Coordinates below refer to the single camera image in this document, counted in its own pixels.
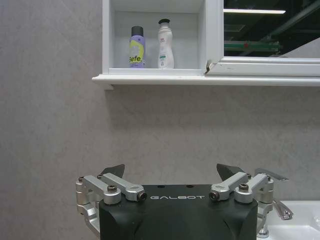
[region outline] wall shelf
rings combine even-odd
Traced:
[[[100,74],[92,81],[105,90],[116,85],[291,86],[320,87],[319,77]]]
[[[102,0],[102,6],[102,74],[92,81],[105,90],[116,85],[320,87],[320,58],[224,56],[222,0]],[[162,18],[171,19],[177,69],[157,69]],[[144,28],[144,69],[128,68],[135,25]]]

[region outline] white shelf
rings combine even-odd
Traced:
[[[116,85],[320,87],[320,77],[100,74],[99,76],[94,77],[92,81],[100,85],[105,90],[112,90]]]

